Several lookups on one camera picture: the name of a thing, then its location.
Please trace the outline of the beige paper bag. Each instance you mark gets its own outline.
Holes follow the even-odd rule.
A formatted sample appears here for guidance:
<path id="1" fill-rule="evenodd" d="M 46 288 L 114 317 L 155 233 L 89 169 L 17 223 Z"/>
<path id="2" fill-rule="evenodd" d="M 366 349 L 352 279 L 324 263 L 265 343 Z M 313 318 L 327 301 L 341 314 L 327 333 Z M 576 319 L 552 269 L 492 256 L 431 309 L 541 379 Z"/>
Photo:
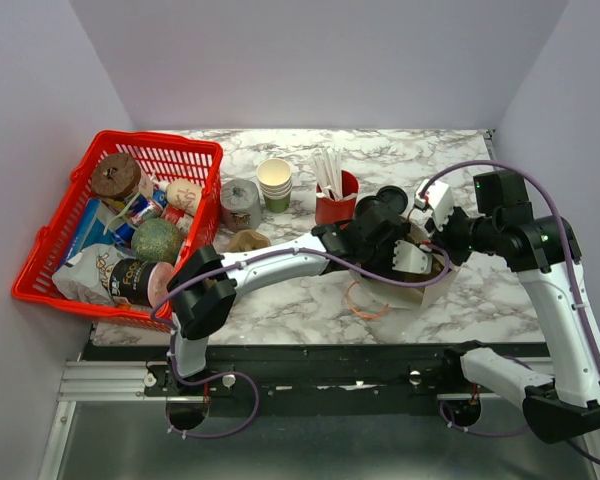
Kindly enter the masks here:
<path id="1" fill-rule="evenodd" d="M 433 258 L 432 270 L 428 275 L 408 274 L 399 271 L 380 273 L 380 276 L 394 278 L 403 283 L 423 283 L 434 279 L 444 267 L 444 258 L 440 253 L 434 253 L 422 243 L 429 241 L 426 232 L 408 218 L 405 218 L 410 230 L 402 240 L 418 245 L 422 250 L 430 252 Z M 405 288 L 380 282 L 357 272 L 352 272 L 353 282 L 345 293 L 348 307 L 360 318 L 372 320 L 385 315 L 391 309 L 413 311 L 421 314 L 434 302 L 443 297 L 450 289 L 459 273 L 459 268 L 450 266 L 449 272 L 435 284 Z"/>

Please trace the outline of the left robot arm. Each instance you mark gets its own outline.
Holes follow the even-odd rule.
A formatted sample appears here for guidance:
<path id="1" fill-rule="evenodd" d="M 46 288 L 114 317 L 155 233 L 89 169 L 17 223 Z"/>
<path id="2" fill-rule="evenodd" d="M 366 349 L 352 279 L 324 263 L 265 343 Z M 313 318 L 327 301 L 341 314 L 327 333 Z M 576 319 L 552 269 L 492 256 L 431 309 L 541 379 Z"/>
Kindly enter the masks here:
<path id="1" fill-rule="evenodd" d="M 396 280 L 394 249 L 410 230 L 401 214 L 378 203 L 280 245 L 225 254 L 211 245 L 199 248 L 167 286 L 175 321 L 168 384 L 181 395 L 200 387 L 209 337 L 234 304 L 256 290 L 341 270 Z"/>

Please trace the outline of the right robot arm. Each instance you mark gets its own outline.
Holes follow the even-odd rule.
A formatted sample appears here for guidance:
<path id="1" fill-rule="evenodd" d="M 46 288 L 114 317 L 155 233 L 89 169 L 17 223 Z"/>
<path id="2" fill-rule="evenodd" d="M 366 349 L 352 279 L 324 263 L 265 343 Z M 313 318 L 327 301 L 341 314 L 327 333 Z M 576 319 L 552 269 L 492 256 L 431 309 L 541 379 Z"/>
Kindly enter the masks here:
<path id="1" fill-rule="evenodd" d="M 473 178 L 478 216 L 456 206 L 438 177 L 424 182 L 415 202 L 431 217 L 434 245 L 460 266 L 473 253 L 498 256 L 531 300 L 553 364 L 550 375 L 532 371 L 478 341 L 448 348 L 440 379 L 460 392 L 486 387 L 521 409 L 545 443 L 600 429 L 600 332 L 588 303 L 581 251 L 570 224 L 557 212 L 537 218 L 527 180 L 511 170 Z"/>

